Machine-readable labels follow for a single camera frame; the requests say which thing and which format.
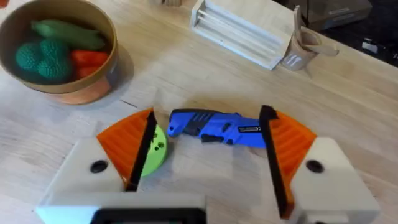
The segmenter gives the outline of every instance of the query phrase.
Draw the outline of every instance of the green cucumber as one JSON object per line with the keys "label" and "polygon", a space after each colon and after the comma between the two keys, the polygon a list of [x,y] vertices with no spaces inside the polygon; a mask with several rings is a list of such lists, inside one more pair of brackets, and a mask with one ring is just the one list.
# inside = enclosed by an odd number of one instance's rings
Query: green cucumber
{"label": "green cucumber", "polygon": [[32,29],[43,37],[62,40],[76,49],[98,50],[105,46],[97,30],[84,29],[69,22],[56,19],[32,21]]}

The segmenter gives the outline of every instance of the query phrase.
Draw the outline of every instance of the green knitted ball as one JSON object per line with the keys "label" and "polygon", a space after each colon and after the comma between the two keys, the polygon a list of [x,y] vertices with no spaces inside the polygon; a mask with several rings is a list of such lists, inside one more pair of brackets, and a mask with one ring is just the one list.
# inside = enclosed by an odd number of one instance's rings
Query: green knitted ball
{"label": "green knitted ball", "polygon": [[65,58],[69,55],[68,45],[62,40],[45,39],[41,41],[40,48],[47,58]]}
{"label": "green knitted ball", "polygon": [[71,77],[73,65],[67,58],[46,58],[40,62],[37,71],[49,84],[62,84]]}
{"label": "green knitted ball", "polygon": [[35,43],[27,43],[20,46],[16,53],[17,64],[29,72],[35,72],[42,61],[40,46]]}

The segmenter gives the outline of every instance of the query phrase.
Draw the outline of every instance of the wooden table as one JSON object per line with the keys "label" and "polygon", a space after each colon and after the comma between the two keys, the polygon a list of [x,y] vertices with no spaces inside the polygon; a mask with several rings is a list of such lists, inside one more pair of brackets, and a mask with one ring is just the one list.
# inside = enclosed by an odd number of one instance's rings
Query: wooden table
{"label": "wooden table", "polygon": [[[22,2],[11,0],[0,21]],[[380,203],[375,223],[396,223],[398,69],[337,44],[339,56],[320,55],[306,70],[269,71],[191,33],[191,0],[179,9],[149,0],[93,2],[114,21],[121,45],[124,81],[109,96],[61,105],[0,70],[2,223],[41,223],[34,206],[73,144],[136,111],[154,106],[166,128],[174,108],[256,118],[262,104],[335,138]],[[210,223],[281,223],[265,159],[186,136],[171,142],[171,155],[140,190],[205,194]]]}

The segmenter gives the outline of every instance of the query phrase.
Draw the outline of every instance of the wooden bowl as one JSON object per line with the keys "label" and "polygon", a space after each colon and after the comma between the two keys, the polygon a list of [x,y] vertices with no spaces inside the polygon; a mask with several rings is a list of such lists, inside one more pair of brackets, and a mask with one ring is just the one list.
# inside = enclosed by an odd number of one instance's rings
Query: wooden bowl
{"label": "wooden bowl", "polygon": [[[78,21],[99,30],[109,42],[108,60],[92,75],[61,85],[41,85],[21,79],[21,69],[16,65],[17,48],[26,42],[33,31],[31,21],[61,19]],[[34,0],[16,9],[0,27],[0,63],[15,79],[31,89],[41,91],[67,104],[84,104],[103,97],[111,89],[107,79],[116,66],[118,43],[111,19],[98,7],[85,0]]]}

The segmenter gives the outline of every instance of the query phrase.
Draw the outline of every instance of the black screw head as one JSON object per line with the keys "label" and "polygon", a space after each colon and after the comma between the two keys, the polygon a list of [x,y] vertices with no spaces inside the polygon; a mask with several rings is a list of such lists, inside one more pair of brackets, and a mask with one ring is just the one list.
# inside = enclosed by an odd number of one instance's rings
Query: black screw head
{"label": "black screw head", "polygon": [[99,174],[100,172],[106,170],[106,168],[108,168],[108,162],[104,160],[98,160],[92,163],[90,167],[90,172],[92,172],[93,174]]}
{"label": "black screw head", "polygon": [[319,161],[316,160],[309,160],[307,161],[307,163],[305,164],[307,166],[307,168],[317,174],[321,174],[323,173],[323,171],[325,171],[325,168],[323,167],[322,163],[320,163]]}

